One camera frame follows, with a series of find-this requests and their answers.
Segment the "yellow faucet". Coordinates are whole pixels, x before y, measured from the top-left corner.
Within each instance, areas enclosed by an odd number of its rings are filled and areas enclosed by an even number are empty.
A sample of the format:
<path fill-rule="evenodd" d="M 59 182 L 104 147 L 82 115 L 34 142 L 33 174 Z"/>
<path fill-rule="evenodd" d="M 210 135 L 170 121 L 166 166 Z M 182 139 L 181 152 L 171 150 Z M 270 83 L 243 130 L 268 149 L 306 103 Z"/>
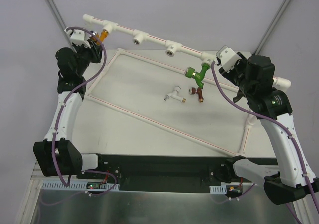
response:
<path fill-rule="evenodd" d="M 96 44 L 99 43 L 98 40 L 103 42 L 107 38 L 107 36 L 109 35 L 108 31 L 106 31 L 104 29 L 102 30 L 102 32 L 100 34 L 97 31 L 91 31 L 91 32 L 94 36 L 96 36 L 96 38 L 91 36 L 91 40 L 93 40 Z"/>

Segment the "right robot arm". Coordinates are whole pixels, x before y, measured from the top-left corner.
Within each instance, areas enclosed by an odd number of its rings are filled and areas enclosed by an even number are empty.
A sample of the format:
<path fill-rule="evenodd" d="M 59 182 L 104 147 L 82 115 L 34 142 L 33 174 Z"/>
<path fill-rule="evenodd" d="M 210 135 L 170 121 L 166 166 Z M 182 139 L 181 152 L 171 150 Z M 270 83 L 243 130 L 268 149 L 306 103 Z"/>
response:
<path fill-rule="evenodd" d="M 219 55 L 212 66 L 239 90 L 233 99 L 226 100 L 252 116 L 266 131 L 271 142 L 278 171 L 255 164 L 238 155 L 225 161 L 220 179 L 226 183 L 240 177 L 263 187 L 269 200 L 286 204 L 319 190 L 319 179 L 306 162 L 294 129 L 292 108 L 285 92 L 273 87 L 275 66 L 270 58 L 253 55 L 245 58 L 240 52 L 227 58 Z"/>

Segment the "white pipe frame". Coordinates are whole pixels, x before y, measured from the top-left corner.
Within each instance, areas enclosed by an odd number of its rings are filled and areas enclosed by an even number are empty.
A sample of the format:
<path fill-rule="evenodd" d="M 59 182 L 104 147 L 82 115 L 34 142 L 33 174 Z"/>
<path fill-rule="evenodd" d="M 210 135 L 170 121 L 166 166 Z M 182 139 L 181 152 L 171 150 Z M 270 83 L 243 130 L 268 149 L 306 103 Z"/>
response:
<path fill-rule="evenodd" d="M 147 42 L 152 42 L 152 43 L 155 43 L 155 44 L 159 44 L 159 45 L 165 46 L 165 48 L 166 48 L 165 52 L 166 52 L 167 56 L 169 56 L 169 57 L 173 57 L 176 54 L 176 52 L 182 52 L 182 53 L 185 53 L 187 55 L 199 58 L 202 61 L 201 62 L 202 66 L 204 64 L 206 64 L 206 63 L 211 66 L 211 63 L 213 61 L 217 61 L 217 58 L 218 58 L 214 54 L 211 54 L 211 53 L 208 53 L 208 52 L 200 52 L 198 50 L 195 50 L 195 49 L 189 48 L 187 46 L 184 46 L 181 43 L 178 43 L 178 42 L 175 42 L 175 41 L 171 41 L 171 40 L 165 40 L 165 39 L 162 39 L 162 38 L 158 38 L 158 37 L 150 35 L 150 34 L 148 34 L 146 32 L 143 32 L 143 31 L 140 31 L 140 30 L 136 30 L 136 29 L 130 29 L 130 28 L 118 25 L 117 23 L 114 23 L 114 22 L 111 22 L 111 21 L 94 18 L 93 16 L 90 16 L 90 15 L 87 15 L 87 14 L 83 15 L 83 20 L 84 20 L 86 25 L 95 24 L 95 25 L 102 26 L 103 27 L 102 33 L 103 34 L 105 33 L 106 37 L 107 37 L 107 35 L 109 35 L 113 31 L 117 31 L 117 32 L 121 32 L 121 33 L 125 33 L 125 34 L 128 34 L 128 35 L 131 35 L 132 38 L 133 38 L 133 42 L 136 45 L 141 44 L 144 41 L 147 41 Z M 158 61 L 153 61 L 152 60 L 152 62 L 150 62 L 151 59 L 149 59 L 147 57 L 144 57 L 144 56 L 137 55 L 135 53 L 130 53 L 130 52 L 126 51 L 126 50 L 122 50 L 121 54 L 128 55 L 128 56 L 130 56 L 132 58 L 136 58 L 136 59 L 141 60 L 141 61 L 149 62 L 149 63 L 151 63 L 153 65 L 159 65 L 162 68 L 171 67 L 168 64 L 160 63 Z M 177 72 L 177 73 L 180 73 L 180 74 L 182 74 L 184 76 L 189 70 L 191 70 L 190 68 L 187 68 L 186 71 L 184 71 L 183 69 L 177 68 L 177 67 L 173 67 L 172 69 L 171 68 L 169 70 Z M 273 77 L 273 81 L 274 81 L 273 82 L 273 86 L 275 88 L 277 88 L 278 90 L 281 90 L 283 92 L 286 92 L 287 89 L 291 86 L 291 81 L 288 80 L 288 79 L 285 79 L 285 78 Z M 230 91 L 236 92 L 236 93 L 239 90 L 239 88 L 237 88 L 235 86 L 231 86 L 229 84 L 219 83 L 219 82 L 216 83 L 216 81 L 214 79 L 205 78 L 205 75 L 202 77 L 201 82 L 204 82 L 205 84 L 206 83 L 212 84 L 212 85 L 215 85 L 215 86 L 220 85 L 222 88 L 225 88 L 227 90 L 230 90 Z M 241 142 L 239 151 L 236 153 L 236 155 L 245 156 L 245 149 L 246 149 L 246 144 L 247 144 L 249 132 L 252 129 L 252 126 L 255 124 L 256 120 L 257 120 L 257 118 L 253 117 L 253 115 L 251 115 L 251 114 L 248 115 L 248 117 L 246 119 L 245 126 L 244 126 L 244 133 L 243 133 L 243 137 L 242 137 L 242 142 Z"/>

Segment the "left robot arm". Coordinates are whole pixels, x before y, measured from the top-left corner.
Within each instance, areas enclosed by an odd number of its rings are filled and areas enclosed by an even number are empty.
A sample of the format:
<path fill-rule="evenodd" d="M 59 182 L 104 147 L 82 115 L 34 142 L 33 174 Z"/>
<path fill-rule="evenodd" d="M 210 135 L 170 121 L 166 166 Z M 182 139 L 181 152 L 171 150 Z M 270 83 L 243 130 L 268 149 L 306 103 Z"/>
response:
<path fill-rule="evenodd" d="M 89 45 L 64 47 L 55 54 L 59 68 L 57 109 L 44 140 L 33 146 L 45 177 L 77 175 L 85 170 L 95 179 L 105 174 L 98 155 L 81 154 L 72 143 L 75 119 L 86 92 L 83 74 L 90 63 L 100 63 L 102 58 L 102 47 L 92 41 Z"/>

